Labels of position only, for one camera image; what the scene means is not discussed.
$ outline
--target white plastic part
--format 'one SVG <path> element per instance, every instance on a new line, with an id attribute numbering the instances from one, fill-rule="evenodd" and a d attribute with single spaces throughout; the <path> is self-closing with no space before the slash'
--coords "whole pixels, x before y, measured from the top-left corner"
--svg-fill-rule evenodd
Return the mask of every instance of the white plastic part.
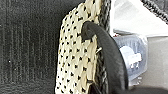
<path id="1" fill-rule="evenodd" d="M 148 43 L 145 36 L 127 35 L 114 37 L 125 61 L 131 82 L 147 70 Z"/>
<path id="2" fill-rule="evenodd" d="M 111 36 L 113 30 L 147 37 L 168 36 L 168 25 L 145 8 L 140 0 L 113 0 L 110 21 Z"/>

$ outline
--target white perforated fabric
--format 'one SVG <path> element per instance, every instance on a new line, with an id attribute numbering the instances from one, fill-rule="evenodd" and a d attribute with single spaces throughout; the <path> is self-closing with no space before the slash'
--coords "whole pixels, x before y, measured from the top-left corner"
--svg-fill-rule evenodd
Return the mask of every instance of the white perforated fabric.
<path id="1" fill-rule="evenodd" d="M 81 28 L 85 21 L 99 24 L 101 0 L 86 0 L 63 19 L 60 30 L 56 94 L 87 94 L 87 80 L 95 82 L 97 37 L 81 41 Z"/>

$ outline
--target white surface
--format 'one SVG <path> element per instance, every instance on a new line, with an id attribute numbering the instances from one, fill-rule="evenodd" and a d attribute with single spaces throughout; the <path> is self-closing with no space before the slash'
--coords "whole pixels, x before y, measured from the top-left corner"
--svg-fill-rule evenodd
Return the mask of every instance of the white surface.
<path id="1" fill-rule="evenodd" d="M 110 16 L 111 28 L 115 30 L 147 37 L 168 36 L 168 25 L 146 9 L 140 0 L 114 0 Z"/>
<path id="2" fill-rule="evenodd" d="M 148 38 L 148 69 L 140 86 L 168 89 L 168 37 Z"/>
<path id="3" fill-rule="evenodd" d="M 141 54 L 140 53 L 134 53 L 133 49 L 131 49 L 128 46 L 123 46 L 120 48 L 120 51 L 122 53 L 123 59 L 126 63 L 126 67 L 129 68 L 130 65 L 131 68 L 133 67 L 133 64 L 136 62 L 141 61 Z"/>

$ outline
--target textured fabric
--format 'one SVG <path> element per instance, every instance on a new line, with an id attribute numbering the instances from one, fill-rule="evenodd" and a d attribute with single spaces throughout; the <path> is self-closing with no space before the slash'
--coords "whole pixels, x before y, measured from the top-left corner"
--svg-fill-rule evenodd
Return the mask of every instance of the textured fabric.
<path id="1" fill-rule="evenodd" d="M 87 94 L 87 81 L 95 82 L 97 39 L 82 43 L 81 29 L 85 21 L 99 24 L 101 0 L 86 0 L 63 19 L 60 30 L 55 93 Z"/>
<path id="2" fill-rule="evenodd" d="M 83 1 L 0 0 L 0 94 L 54 93 L 61 21 Z"/>

